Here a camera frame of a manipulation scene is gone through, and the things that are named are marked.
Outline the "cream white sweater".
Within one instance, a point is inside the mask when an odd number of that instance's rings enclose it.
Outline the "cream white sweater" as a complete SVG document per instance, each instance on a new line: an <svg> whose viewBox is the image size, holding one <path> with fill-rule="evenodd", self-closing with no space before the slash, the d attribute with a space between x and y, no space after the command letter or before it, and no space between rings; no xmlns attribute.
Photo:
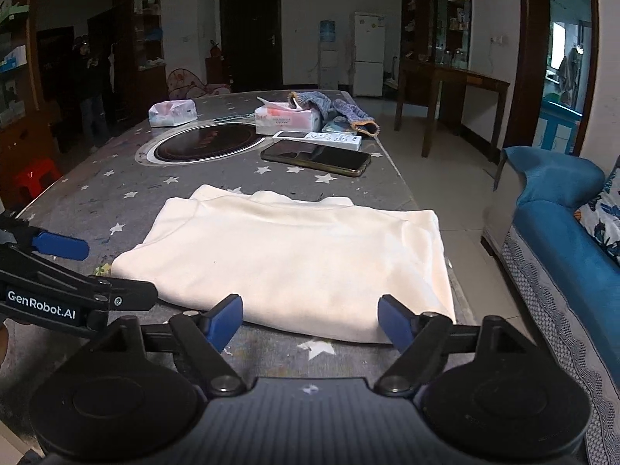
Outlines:
<svg viewBox="0 0 620 465"><path fill-rule="evenodd" d="M293 200L204 185L166 201L140 244L112 263L172 305L208 310L236 294L246 321L294 334L381 343L381 296L455 313L437 215Z"/></svg>

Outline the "blue knitted cloth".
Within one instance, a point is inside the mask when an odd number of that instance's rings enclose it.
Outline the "blue knitted cloth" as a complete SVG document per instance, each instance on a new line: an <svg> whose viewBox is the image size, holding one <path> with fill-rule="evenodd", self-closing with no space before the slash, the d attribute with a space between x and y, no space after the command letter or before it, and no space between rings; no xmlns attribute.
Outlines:
<svg viewBox="0 0 620 465"><path fill-rule="evenodd" d="M291 91L288 101L291 107L316 108L324 122L323 132L352 133L364 138L375 138L381 132L377 121L353 102L332 100L320 91Z"/></svg>

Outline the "dark wooden display cabinet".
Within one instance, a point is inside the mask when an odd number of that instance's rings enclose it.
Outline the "dark wooden display cabinet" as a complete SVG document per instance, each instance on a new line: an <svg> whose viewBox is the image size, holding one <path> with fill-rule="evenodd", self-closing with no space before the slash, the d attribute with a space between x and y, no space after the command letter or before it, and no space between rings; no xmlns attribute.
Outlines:
<svg viewBox="0 0 620 465"><path fill-rule="evenodd" d="M467 69L472 0L401 0L400 56Z"/></svg>

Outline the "round black induction cooker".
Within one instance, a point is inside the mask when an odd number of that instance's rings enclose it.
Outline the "round black induction cooker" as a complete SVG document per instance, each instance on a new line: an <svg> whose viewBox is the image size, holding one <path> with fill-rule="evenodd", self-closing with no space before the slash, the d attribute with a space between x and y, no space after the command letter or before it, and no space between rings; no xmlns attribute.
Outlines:
<svg viewBox="0 0 620 465"><path fill-rule="evenodd" d="M194 121L164 131L139 147L133 161L150 167L179 167L227 160L271 144L249 119Z"/></svg>

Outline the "white refrigerator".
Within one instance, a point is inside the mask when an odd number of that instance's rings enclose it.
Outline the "white refrigerator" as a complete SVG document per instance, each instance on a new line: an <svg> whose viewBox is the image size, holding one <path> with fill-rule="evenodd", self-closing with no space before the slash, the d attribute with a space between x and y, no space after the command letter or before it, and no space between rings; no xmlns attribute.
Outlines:
<svg viewBox="0 0 620 465"><path fill-rule="evenodd" d="M386 24L385 17L356 12L352 15L353 95L382 94L384 81Z"/></svg>

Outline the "black tablet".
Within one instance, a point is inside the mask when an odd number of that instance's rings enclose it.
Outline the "black tablet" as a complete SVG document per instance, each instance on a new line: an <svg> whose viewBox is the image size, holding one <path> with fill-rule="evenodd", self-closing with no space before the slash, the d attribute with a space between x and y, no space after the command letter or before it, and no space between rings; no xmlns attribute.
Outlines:
<svg viewBox="0 0 620 465"><path fill-rule="evenodd" d="M358 177L371 164L368 153L311 143L279 141L261 152L266 162Z"/></svg>

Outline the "butterfly print cushion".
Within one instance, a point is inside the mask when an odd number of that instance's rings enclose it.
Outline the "butterfly print cushion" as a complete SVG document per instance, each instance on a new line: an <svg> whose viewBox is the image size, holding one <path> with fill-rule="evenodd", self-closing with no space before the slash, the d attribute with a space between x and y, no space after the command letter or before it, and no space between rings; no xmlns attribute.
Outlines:
<svg viewBox="0 0 620 465"><path fill-rule="evenodd" d="M574 218L616 264L620 258L620 170L616 163L601 191L574 212Z"/></svg>

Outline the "dark wooden side table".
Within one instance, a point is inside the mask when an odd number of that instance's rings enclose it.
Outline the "dark wooden side table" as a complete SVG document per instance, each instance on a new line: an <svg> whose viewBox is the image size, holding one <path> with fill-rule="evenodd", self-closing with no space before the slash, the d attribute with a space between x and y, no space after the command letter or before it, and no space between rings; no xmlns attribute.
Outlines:
<svg viewBox="0 0 620 465"><path fill-rule="evenodd" d="M421 156L428 157L430 155L435 131L439 126L443 126L459 134L490 162L497 163L500 154L498 140L505 116L505 104L506 99L508 99L510 83L478 74L475 71L403 59L400 61L400 72L398 73L395 131L400 131L401 123L403 123L403 106L407 103L408 85L412 84L414 80L420 79L426 79L430 82L427 121L422 138ZM469 87L495 93L497 96L490 141L483 139L482 136L476 136L471 130L465 129L462 124L465 94Z"/></svg>

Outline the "red plastic stool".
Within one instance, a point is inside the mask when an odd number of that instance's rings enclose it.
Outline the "red plastic stool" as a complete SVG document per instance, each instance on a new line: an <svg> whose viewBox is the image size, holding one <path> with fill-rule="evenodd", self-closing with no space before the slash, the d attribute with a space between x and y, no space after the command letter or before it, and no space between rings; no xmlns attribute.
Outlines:
<svg viewBox="0 0 620 465"><path fill-rule="evenodd" d="M29 203L61 176L62 173L52 158L41 157L31 161L10 175L12 199L19 204Z"/></svg>

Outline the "pink play tent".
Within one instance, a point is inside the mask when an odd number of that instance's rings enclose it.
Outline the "pink play tent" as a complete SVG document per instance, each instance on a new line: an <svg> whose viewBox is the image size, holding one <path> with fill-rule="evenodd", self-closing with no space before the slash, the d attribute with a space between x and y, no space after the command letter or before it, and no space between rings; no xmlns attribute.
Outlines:
<svg viewBox="0 0 620 465"><path fill-rule="evenodd" d="M167 77L170 100L198 99L202 96L223 96L230 93L228 84L205 84L192 71L176 68Z"/></svg>

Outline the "white pink tissue pack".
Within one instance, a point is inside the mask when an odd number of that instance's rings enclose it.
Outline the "white pink tissue pack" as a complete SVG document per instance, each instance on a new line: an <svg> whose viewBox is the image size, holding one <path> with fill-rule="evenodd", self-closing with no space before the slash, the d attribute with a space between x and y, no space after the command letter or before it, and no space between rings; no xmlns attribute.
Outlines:
<svg viewBox="0 0 620 465"><path fill-rule="evenodd" d="M148 111L148 122L152 127L177 127L197 119L198 113L192 99L160 102Z"/></svg>

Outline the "person in dark clothes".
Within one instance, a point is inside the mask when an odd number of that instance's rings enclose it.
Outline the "person in dark clothes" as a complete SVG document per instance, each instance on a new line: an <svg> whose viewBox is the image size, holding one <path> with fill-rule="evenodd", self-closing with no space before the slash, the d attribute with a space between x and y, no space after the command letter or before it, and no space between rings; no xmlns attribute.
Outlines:
<svg viewBox="0 0 620 465"><path fill-rule="evenodd" d="M107 124L109 70L108 59L95 54L86 35L75 38L71 49L71 108L91 153L111 139Z"/></svg>

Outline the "blue cabinet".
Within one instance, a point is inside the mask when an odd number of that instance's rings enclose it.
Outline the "blue cabinet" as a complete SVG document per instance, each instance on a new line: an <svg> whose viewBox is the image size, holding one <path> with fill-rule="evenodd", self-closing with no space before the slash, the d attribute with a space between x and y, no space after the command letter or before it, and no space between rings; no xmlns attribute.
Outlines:
<svg viewBox="0 0 620 465"><path fill-rule="evenodd" d="M582 114L553 100L543 99L533 146L571 154L574 150Z"/></svg>

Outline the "blue sofa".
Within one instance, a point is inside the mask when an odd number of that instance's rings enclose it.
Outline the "blue sofa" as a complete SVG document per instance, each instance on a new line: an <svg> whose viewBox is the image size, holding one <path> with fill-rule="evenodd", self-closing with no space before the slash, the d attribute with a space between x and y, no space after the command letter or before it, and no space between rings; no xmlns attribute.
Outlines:
<svg viewBox="0 0 620 465"><path fill-rule="evenodd" d="M556 362L589 397L592 464L619 461L619 264L574 212L610 174L586 158L505 149L481 234Z"/></svg>

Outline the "water dispenser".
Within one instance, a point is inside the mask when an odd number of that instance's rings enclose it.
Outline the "water dispenser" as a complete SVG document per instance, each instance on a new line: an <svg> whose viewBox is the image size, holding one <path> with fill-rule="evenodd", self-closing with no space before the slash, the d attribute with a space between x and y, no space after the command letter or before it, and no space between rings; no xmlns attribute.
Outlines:
<svg viewBox="0 0 620 465"><path fill-rule="evenodd" d="M319 23L319 87L338 88L338 43L333 20Z"/></svg>

